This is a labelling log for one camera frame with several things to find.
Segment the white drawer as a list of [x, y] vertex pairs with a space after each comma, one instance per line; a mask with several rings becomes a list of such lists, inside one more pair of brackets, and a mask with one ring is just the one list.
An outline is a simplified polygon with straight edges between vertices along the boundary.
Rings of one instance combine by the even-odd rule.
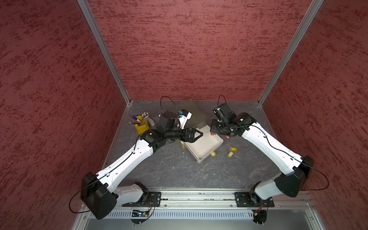
[[202, 132], [203, 136], [194, 143], [183, 142], [183, 145], [193, 155], [197, 163], [201, 163], [212, 152], [215, 152], [223, 144], [224, 140], [217, 134], [212, 135], [208, 125], [196, 128], [196, 130]]

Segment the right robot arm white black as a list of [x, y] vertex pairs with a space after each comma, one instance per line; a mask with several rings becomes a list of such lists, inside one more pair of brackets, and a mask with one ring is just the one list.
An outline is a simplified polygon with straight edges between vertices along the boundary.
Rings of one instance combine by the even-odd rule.
[[224, 136], [239, 136], [256, 146], [280, 170], [275, 177], [259, 182], [249, 191], [249, 202], [259, 206], [261, 202], [277, 195], [296, 197], [307, 181], [314, 161], [311, 157], [302, 157], [281, 144], [270, 135], [248, 113], [236, 115], [223, 103], [213, 110], [215, 119], [210, 131]]

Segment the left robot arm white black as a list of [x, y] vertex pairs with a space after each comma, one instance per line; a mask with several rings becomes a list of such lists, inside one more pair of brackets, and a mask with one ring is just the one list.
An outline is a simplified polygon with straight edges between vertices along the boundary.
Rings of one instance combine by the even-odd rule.
[[201, 131], [185, 127], [191, 116], [186, 110], [180, 111], [178, 115], [164, 112], [156, 128], [140, 134], [135, 144], [118, 160], [96, 174], [89, 172], [83, 177], [80, 198], [96, 219], [105, 218], [117, 206], [142, 204], [151, 207], [154, 204], [142, 183], [124, 187], [120, 187], [120, 183], [168, 141], [194, 143], [203, 137]]

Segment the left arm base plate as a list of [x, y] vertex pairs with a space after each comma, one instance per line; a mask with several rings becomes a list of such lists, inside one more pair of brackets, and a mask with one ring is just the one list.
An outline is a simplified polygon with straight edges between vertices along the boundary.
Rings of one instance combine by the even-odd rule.
[[132, 203], [129, 202], [127, 204], [123, 204], [121, 205], [122, 207], [139, 207], [139, 208], [144, 208], [144, 207], [159, 207], [161, 204], [161, 196], [162, 193], [161, 192], [145, 192], [143, 194], [143, 196], [138, 200], [138, 202]]

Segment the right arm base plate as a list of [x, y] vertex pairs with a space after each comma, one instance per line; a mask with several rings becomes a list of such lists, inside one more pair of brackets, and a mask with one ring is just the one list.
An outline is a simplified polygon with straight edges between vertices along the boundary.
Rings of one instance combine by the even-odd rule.
[[250, 194], [249, 192], [235, 192], [235, 202], [238, 208], [274, 208], [275, 204], [270, 197], [266, 200], [262, 200], [256, 194]]

